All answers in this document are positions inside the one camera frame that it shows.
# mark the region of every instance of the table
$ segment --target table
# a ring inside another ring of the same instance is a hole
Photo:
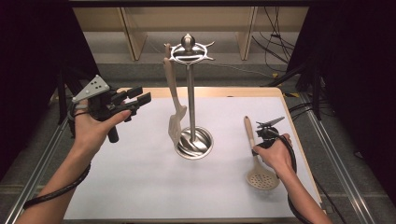
[[[66,212],[70,220],[118,222],[251,222],[294,219],[283,185],[259,190],[246,181],[253,159],[244,127],[284,116],[276,127],[289,133],[298,176],[320,203],[297,132],[277,88],[195,88],[198,126],[208,129],[214,146],[206,157],[178,156],[167,133],[175,113],[167,88],[145,88],[152,101],[132,121],[119,124],[120,141],[105,141],[92,170],[78,186]],[[178,88],[187,105],[187,88]],[[188,116],[182,128],[188,126]]]

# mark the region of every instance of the aluminum rail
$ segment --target aluminum rail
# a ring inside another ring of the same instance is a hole
[[[301,93],[303,103],[309,103],[309,98],[306,93]],[[324,128],[322,122],[317,120],[314,113],[312,111],[308,111],[308,117],[312,122],[312,125],[315,128],[315,131],[318,134],[320,142],[322,143],[331,163],[334,167],[335,172],[340,179],[344,190],[346,191],[346,195],[348,196],[350,202],[352,203],[353,208],[355,209],[356,214],[358,215],[361,223],[376,223],[373,215],[370,213],[370,210],[367,206],[366,201],[361,196],[361,193],[355,183],[353,182],[347,168],[345,167],[343,161],[338,155],[337,150],[332,144],[332,140],[330,136],[327,134],[326,129]]]
[[[58,127],[56,128],[54,134],[49,140],[49,144],[41,155],[40,160],[37,163],[37,166],[32,172],[29,180],[24,186],[21,195],[18,200],[14,203],[11,208],[10,215],[7,218],[6,224],[13,224],[16,222],[18,216],[22,212],[23,204],[31,199],[35,194],[35,189],[42,177],[45,173],[50,161],[52,159],[53,153],[55,152],[56,147],[59,145],[62,134],[64,133],[64,129],[67,127],[67,119],[65,119]]]

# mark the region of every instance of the slotted spoon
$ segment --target slotted spoon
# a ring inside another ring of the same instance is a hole
[[[253,129],[248,116],[244,117],[244,123],[247,131],[247,139],[250,143],[250,148],[253,150],[256,144],[254,143]],[[253,154],[254,166],[247,173],[247,182],[257,189],[276,188],[279,185],[279,179],[276,174],[262,167],[258,157],[258,155]]]

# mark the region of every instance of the finger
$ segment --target finger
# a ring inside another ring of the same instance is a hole
[[[259,147],[259,146],[254,146],[253,147],[253,151],[255,151],[256,153],[260,154],[260,151],[263,150],[264,148]]]
[[[75,115],[83,113],[83,112],[87,112],[88,104],[89,104],[88,100],[82,100],[82,101],[78,102],[78,104],[76,105]]]
[[[110,130],[117,124],[125,121],[130,115],[131,115],[130,110],[122,110],[121,112],[119,112],[118,114],[115,114],[110,119],[103,121],[103,125],[106,126],[106,128]]]
[[[291,144],[291,139],[290,139],[290,135],[289,135],[288,133],[284,133],[284,134],[282,134],[282,135],[286,138],[286,140],[288,140],[289,144],[292,146],[292,144]]]
[[[290,139],[290,134],[284,133],[284,134],[282,134],[282,135],[285,136],[286,139],[288,139],[288,140]]]

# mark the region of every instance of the black panel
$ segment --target black panel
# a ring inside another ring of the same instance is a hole
[[[64,66],[98,69],[73,10],[54,4],[0,4],[0,178],[25,148]]]
[[[324,71],[335,112],[396,204],[396,13],[392,8],[377,2],[355,4],[346,14]]]

